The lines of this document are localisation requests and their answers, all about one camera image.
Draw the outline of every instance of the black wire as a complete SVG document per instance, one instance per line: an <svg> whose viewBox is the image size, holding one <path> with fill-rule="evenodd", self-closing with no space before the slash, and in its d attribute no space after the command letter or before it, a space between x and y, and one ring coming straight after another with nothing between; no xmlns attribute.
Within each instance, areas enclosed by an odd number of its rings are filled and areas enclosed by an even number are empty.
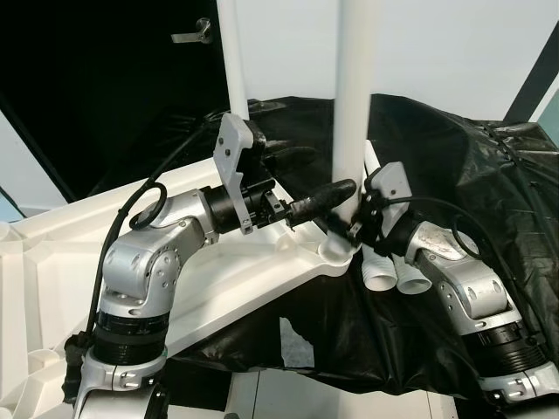
<svg viewBox="0 0 559 419"><path fill-rule="evenodd" d="M181 152L191 144L198 136L204 132L206 129L207 124L201 125L194 133L192 133L179 147L175 149L151 174L150 177L141 185L141 187L132 194L127 201L122 205L122 208L119 209L119 212L116 218L113 220L111 227L105 237L105 241L101 247L101 252L99 255L99 261L97 263L97 271L95 272L95 282L93 284L93 295L91 298L91 305L89 306L89 315L87 317L87 327L86 327L86 335L91 336L93 332L93 327L95 326L95 317L97 314L97 305L99 303L99 296L101 291L101 285L103 283L103 262L105 261L105 256L108 252L108 249L111 247L111 244L118 238L119 233L121 232L121 227L124 224L124 220L128 216L128 213L132 209L135 203L145 194L148 190L152 188L158 188L161 191L160 199L158 200L157 205L155 206L154 210L152 210L148 217L155 218L159 211L162 208L162 204L164 200L162 197L167 197L167 190L161 183L155 182L155 180L165 171L168 165L175 160L175 158L181 154Z"/></svg>
<svg viewBox="0 0 559 419"><path fill-rule="evenodd" d="M432 196L407 196L405 198L395 198L395 199L389 199L388 200L389 205L392 205L394 203L412 203L412 202L436 203L437 205L439 205L441 207L446 207L450 210L453 210L453 211L459 213L464 218L466 218L469 222L471 222L473 224L473 226L477 230L479 230L481 232L483 238L489 244L489 247L491 248L491 252L493 253L495 258L499 262L499 265L500 265L501 269L503 270L503 273L506 275L507 279L515 280L512 271L510 270L510 268L507 265L507 262L505 261L505 258L500 254L500 251L499 251L499 248L497 247L497 244L491 238L491 236L489 235L489 233L487 232L485 227L483 227L483 225L481 225L480 222L476 218L474 218L469 212L467 212L464 209L461 209L458 205L454 205L453 203L449 203L449 202L447 202L445 200L442 200L442 199L433 198Z"/></svg>
<svg viewBox="0 0 559 419"><path fill-rule="evenodd" d="M461 217L462 216L460 214L457 214L456 216L454 216L452 218L451 231L452 231L452 235L454 236L454 240L456 240L456 242L459 244L459 246L462 248L462 250L465 251L469 256L471 256L474 259L481 260L481 255L479 253L476 253L472 249L470 249L467 246L467 244L464 243L464 241L462 240L462 237L460 237L460 234L458 232L458 220Z"/></svg>
<svg viewBox="0 0 559 419"><path fill-rule="evenodd" d="M158 188L160 192L159 199L157 200L157 203L155 203L155 207L149 212L148 216L146 216L141 221L138 220L140 219L140 215L143 214L143 212L139 212L138 214L133 216L132 219L130 219L130 223L128 223L130 229L141 230L145 227L148 227L163 209L163 206L165 205L165 201L167 201L167 188L165 188L165 185L159 182L155 182L153 184L153 188Z"/></svg>
<svg viewBox="0 0 559 419"><path fill-rule="evenodd" d="M508 156L513 161L514 167L516 168L516 174L518 175L519 179L518 185L521 188L521 191L524 193L526 199L528 200L530 208L534 212L535 220L543 232L543 238L545 238L548 242L548 247L551 253L559 258L559 243L557 243L557 241L555 240L553 226L551 225L551 222L543 215L544 210L542 199L540 198L540 195L535 190L535 188L532 186L532 182L528 181L528 178L524 173L524 161L516 155L516 151L514 149L509 147L508 144L506 144L506 142L504 142L500 138L500 136L495 133L495 131L489 124L482 122L481 125L483 126L483 129L489 134L489 136L502 147L503 151L506 151Z"/></svg>

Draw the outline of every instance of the black plastic sheet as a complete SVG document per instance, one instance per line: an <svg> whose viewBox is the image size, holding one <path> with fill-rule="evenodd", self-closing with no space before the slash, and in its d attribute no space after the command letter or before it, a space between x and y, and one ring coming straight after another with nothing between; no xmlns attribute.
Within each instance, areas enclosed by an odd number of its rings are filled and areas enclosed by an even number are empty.
<svg viewBox="0 0 559 419"><path fill-rule="evenodd" d="M279 176L293 198L303 197L330 180L333 101L274 102L285 107L253 118L266 138L320 151L313 164ZM369 138L382 164L404 163L414 195L456 203L489 230L543 318L557 363L559 153L545 133L535 124L468 120L406 98L373 95ZM412 208L443 226L452 216L428 203ZM296 370L318 381L354 393L425 389L480 397L475 370L436 293L369 292L361 261L356 255L345 275L315 278L175 359L233 372L286 368L283 317L314 348L314 366ZM526 300L517 303L537 326Z"/></svg>

